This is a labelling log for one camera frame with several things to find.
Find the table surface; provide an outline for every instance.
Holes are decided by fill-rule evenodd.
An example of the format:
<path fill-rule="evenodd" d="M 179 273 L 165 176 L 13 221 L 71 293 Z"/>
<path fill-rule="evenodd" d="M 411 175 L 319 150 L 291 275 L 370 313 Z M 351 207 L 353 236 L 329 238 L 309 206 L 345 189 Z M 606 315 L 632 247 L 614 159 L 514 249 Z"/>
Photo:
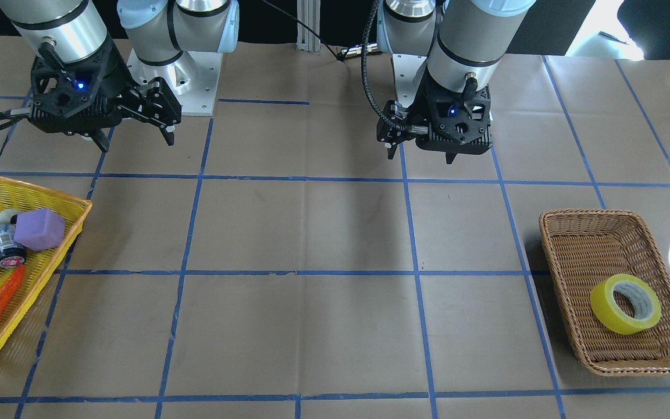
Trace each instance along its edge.
<path fill-rule="evenodd" d="M 0 37 L 0 111 L 32 58 Z M 393 97 L 388 55 L 369 76 Z M 670 417 L 670 379 L 577 363 L 537 223 L 634 210 L 670 268 L 670 61 L 507 55 L 490 86 L 495 147 L 453 165 L 386 159 L 359 63 L 292 45 L 227 55 L 171 148 L 0 132 L 0 175 L 95 204 L 0 352 L 0 417 Z"/>

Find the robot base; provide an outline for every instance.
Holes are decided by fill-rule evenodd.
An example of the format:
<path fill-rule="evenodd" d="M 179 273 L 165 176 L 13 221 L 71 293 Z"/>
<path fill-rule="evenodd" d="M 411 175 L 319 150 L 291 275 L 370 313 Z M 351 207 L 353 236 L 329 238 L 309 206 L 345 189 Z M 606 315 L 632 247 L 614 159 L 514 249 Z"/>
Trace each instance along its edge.
<path fill-rule="evenodd" d="M 177 99 L 183 106 L 183 116 L 213 116 L 223 55 L 216 52 L 198 51 L 186 51 L 186 54 L 190 54 L 196 62 L 197 76 L 187 92 L 175 92 Z M 137 69 L 144 64 L 138 60 L 135 51 L 131 50 L 127 64 L 133 79 L 141 83 L 136 73 L 138 72 Z"/>

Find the brown wicker basket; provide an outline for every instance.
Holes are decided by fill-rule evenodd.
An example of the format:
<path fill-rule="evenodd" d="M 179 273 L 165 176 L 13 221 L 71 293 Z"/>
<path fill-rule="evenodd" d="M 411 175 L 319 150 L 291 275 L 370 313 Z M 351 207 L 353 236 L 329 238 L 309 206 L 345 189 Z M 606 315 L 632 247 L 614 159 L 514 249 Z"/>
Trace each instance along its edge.
<path fill-rule="evenodd" d="M 575 357 L 607 377 L 670 376 L 670 277 L 640 215 L 608 209 L 556 209 L 539 219 L 560 309 Z M 661 301 L 662 317 L 646 331 L 624 336 L 598 321 L 593 287 L 614 274 L 646 282 Z M 635 312 L 617 297 L 629 315 Z"/>

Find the grid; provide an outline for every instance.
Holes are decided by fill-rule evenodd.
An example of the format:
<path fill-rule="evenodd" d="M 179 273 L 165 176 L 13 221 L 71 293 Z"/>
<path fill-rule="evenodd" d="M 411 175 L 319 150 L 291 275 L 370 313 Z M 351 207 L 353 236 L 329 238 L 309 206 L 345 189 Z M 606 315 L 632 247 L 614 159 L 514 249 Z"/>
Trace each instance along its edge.
<path fill-rule="evenodd" d="M 585 165 L 585 169 L 590 178 L 589 181 L 548 181 L 548 180 L 506 180 L 503 177 L 501 171 L 501 166 L 499 163 L 498 156 L 495 152 L 495 149 L 491 149 L 492 159 L 494 164 L 494 169 L 496 171 L 497 180 L 483 180 L 483 179 L 430 179 L 430 178 L 409 178 L 407 175 L 407 159 L 404 147 L 400 145 L 400 157 L 401 157 L 401 178 L 376 178 L 376 177 L 280 177 L 280 176 L 241 176 L 241 175 L 207 175 L 205 174 L 205 167 L 209 157 L 209 149 L 212 145 L 212 131 L 213 131 L 213 119 L 209 121 L 208 130 L 205 139 L 205 146 L 203 148 L 203 155 L 200 162 L 199 170 L 197 175 L 161 175 L 161 174 L 136 174 L 136 173 L 106 173 L 101 172 L 102 166 L 106 154 L 102 154 L 97 167 L 93 173 L 61 173 L 61 172 L 0 172 L 0 175 L 4 176 L 63 176 L 63 177 L 85 177 L 91 178 L 91 191 L 86 198 L 91 198 L 93 191 L 97 186 L 99 186 L 99 180 L 106 177 L 122 177 L 122 178 L 170 178 L 170 179 L 189 179 L 196 180 L 196 187 L 194 193 L 194 201 L 191 209 L 191 216 L 188 225 L 188 233 L 186 238 L 186 244 L 184 245 L 183 252 L 183 262 L 181 262 L 181 268 L 179 270 L 148 270 L 148 271 L 128 271 L 128 270 L 85 270 L 85 269 L 71 269 L 69 268 L 69 263 L 72 259 L 72 254 L 74 251 L 78 251 L 79 245 L 78 242 L 74 247 L 69 251 L 66 256 L 63 268 L 58 271 L 59 278 L 58 283 L 56 284 L 56 290 L 54 296 L 51 300 L 51 305 L 48 310 L 48 315 L 45 319 L 45 328 L 42 331 L 40 336 L 39 343 L 37 345 L 37 361 L 32 365 L 29 374 L 27 375 L 26 384 L 22 389 L 22 395 L 20 397 L 0 397 L 0 403 L 16 403 L 17 409 L 15 414 L 15 419 L 19 419 L 22 415 L 24 406 L 29 403 L 74 403 L 74 402 L 102 402 L 102 403 L 154 403 L 156 404 L 155 417 L 160 419 L 162 417 L 162 408 L 164 403 L 174 403 L 174 402 L 229 402 L 229 401 L 290 401 L 295 403 L 294 417 L 299 419 L 301 417 L 301 402 L 303 400 L 374 400 L 374 399 L 428 399 L 430 401 L 430 407 L 432 412 L 432 417 L 438 419 L 439 409 L 437 406 L 437 399 L 446 399 L 446 398 L 473 398 L 473 397 L 537 397 L 537 396 L 553 396 L 555 398 L 556 404 L 558 406 L 559 416 L 564 418 L 566 417 L 566 411 L 564 406 L 563 396 L 569 395 L 621 395 L 621 393 L 667 393 L 670 395 L 670 386 L 668 387 L 648 387 L 648 388 L 560 388 L 558 384 L 558 375 L 555 369 L 555 363 L 553 361 L 553 355 L 551 355 L 551 343 L 550 337 L 547 334 L 547 328 L 542 316 L 542 308 L 540 306 L 540 300 L 537 295 L 534 281 L 532 276 L 535 274 L 548 274 L 547 271 L 532 271 L 529 265 L 529 261 L 526 258 L 526 254 L 523 249 L 523 244 L 521 237 L 519 237 L 518 227 L 516 226 L 516 220 L 514 219 L 513 212 L 511 210 L 511 201 L 508 198 L 508 192 L 506 189 L 507 185 L 557 185 L 557 186 L 590 186 L 596 191 L 596 196 L 598 201 L 601 204 L 601 207 L 605 208 L 606 204 L 604 202 L 603 194 L 601 193 L 600 186 L 612 186 L 612 187 L 635 187 L 635 188 L 670 188 L 670 183 L 628 183 L 628 182 L 598 182 L 594 175 L 593 170 L 589 164 L 589 160 L 584 152 L 582 143 L 580 143 L 579 135 L 575 130 L 575 126 L 570 117 L 568 109 L 566 108 L 566 103 L 560 93 L 556 79 L 553 75 L 553 72 L 550 69 L 550 64 L 548 64 L 547 58 L 543 58 L 544 67 L 547 71 L 548 80 L 550 81 L 555 94 L 559 101 L 559 104 L 562 108 L 564 116 L 566 117 L 566 122 L 569 125 L 569 129 L 572 133 L 572 136 L 575 140 L 575 144 L 580 153 L 580 158 Z M 640 99 L 636 95 L 635 89 L 630 84 L 625 71 L 622 69 L 622 66 L 619 62 L 616 62 L 617 68 L 619 69 L 624 82 L 627 84 L 628 90 L 632 94 L 632 98 L 637 103 L 640 111 L 643 114 L 643 119 L 647 123 L 649 129 L 653 134 L 653 140 L 657 142 L 660 150 L 662 151 L 663 158 L 667 161 L 668 166 L 670 167 L 670 157 L 668 156 L 667 151 L 662 145 L 662 142 L 655 130 L 654 126 L 651 123 L 650 118 L 642 104 Z M 26 103 L 26 96 L 0 96 L 0 99 L 17 99 L 23 100 L 23 103 Z M 235 102 L 235 103 L 255 103 L 255 104 L 269 104 L 270 106 L 308 106 L 307 101 L 272 101 L 272 100 L 248 100 L 248 99 L 236 99 L 236 98 L 222 98 L 220 102 Z M 12 127 L 8 132 L 5 139 L 5 147 L 8 141 L 13 134 L 15 127 Z M 109 137 L 112 137 L 113 130 L 110 131 Z M 231 270 L 193 270 L 188 269 L 188 257 L 191 249 L 191 244 L 194 235 L 194 228 L 196 223 L 196 215 L 199 206 L 199 199 L 201 196 L 202 184 L 204 180 L 257 180 L 257 181 L 290 181 L 290 182 L 306 182 L 306 181 L 319 181 L 319 182 L 367 182 L 367 183 L 401 183 L 402 190 L 404 191 L 404 200 L 407 208 L 407 223 L 408 231 L 410 238 L 410 250 L 412 254 L 412 270 L 401 270 L 401 271 L 339 271 L 339 270 L 296 270 L 296 271 L 268 271 L 268 270 L 245 270 L 245 271 L 231 271 Z M 410 198 L 410 188 L 414 184 L 418 183 L 465 183 L 465 184 L 490 184 L 498 185 L 502 193 L 503 204 L 505 205 L 505 211 L 508 217 L 508 222 L 511 225 L 511 233 L 514 239 L 514 246 L 516 253 L 518 254 L 519 264 L 521 265 L 521 270 L 506 270 L 506 271 L 450 271 L 450 270 L 441 270 L 441 271 L 425 271 L 420 270 L 418 266 L 418 252 L 417 245 L 415 241 L 415 227 L 413 225 L 413 216 L 412 216 L 412 201 Z M 173 318 L 171 319 L 170 327 L 170 339 L 167 342 L 167 350 L 164 360 L 164 368 L 162 370 L 162 381 L 157 395 L 135 395 L 130 397 L 34 397 L 30 396 L 30 385 L 34 379 L 35 371 L 38 368 L 40 361 L 40 355 L 42 353 L 43 345 L 48 337 L 48 327 L 51 324 L 53 319 L 53 314 L 58 305 L 59 292 L 61 290 L 64 279 L 67 275 L 70 274 L 80 274 L 80 275 L 101 275 L 101 274 L 111 274 L 111 275 L 133 275 L 133 274 L 144 274 L 144 275 L 178 275 L 179 283 L 177 289 L 177 299 L 173 310 Z M 174 337 L 177 329 L 177 324 L 180 316 L 183 315 L 181 312 L 181 301 L 183 300 L 183 290 L 184 290 L 184 280 L 187 276 L 194 275 L 204 275 L 204 276 L 213 276 L 213 275 L 285 275 L 285 274 L 299 274 L 299 275 L 322 275 L 322 276 L 337 276 L 337 275 L 359 275 L 359 276 L 397 276 L 397 275 L 406 275 L 412 276 L 415 281 L 415 299 L 418 304 L 418 314 L 420 320 L 420 331 L 423 339 L 423 355 L 425 355 L 425 368 L 426 368 L 426 382 L 427 382 L 427 392 L 409 392 L 409 393 L 324 393 L 324 395 L 299 395 L 298 393 L 293 393 L 293 395 L 165 395 L 165 390 L 168 383 L 168 375 L 170 373 L 170 361 L 173 357 L 173 348 L 174 348 Z M 540 389 L 540 390 L 477 390 L 476 392 L 437 392 L 434 382 L 433 382 L 433 365 L 431 362 L 431 349 L 429 342 L 429 334 L 426 327 L 426 318 L 425 318 L 425 308 L 423 308 L 423 293 L 422 293 L 422 283 L 421 278 L 423 276 L 523 276 L 526 291 L 529 296 L 529 303 L 532 306 L 532 311 L 534 313 L 534 321 L 538 331 L 538 338 L 540 339 L 541 346 L 544 352 L 544 358 L 547 363 L 548 374 L 550 375 L 551 383 L 553 388 L 551 389 Z"/>

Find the yellow plastic basket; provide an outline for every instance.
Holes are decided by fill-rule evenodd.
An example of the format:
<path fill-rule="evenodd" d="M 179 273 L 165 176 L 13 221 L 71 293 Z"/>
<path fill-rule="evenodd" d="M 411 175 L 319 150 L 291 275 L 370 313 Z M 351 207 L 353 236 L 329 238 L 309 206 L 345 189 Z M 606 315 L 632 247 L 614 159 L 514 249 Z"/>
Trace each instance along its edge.
<path fill-rule="evenodd" d="M 26 278 L 0 318 L 0 350 L 82 231 L 84 220 L 92 207 L 92 203 L 86 199 L 0 177 L 0 211 L 7 208 L 29 211 L 44 207 L 66 220 L 66 235 L 59 247 L 39 252 L 27 250 Z M 9 269 L 0 269 L 0 285 L 11 272 Z"/>

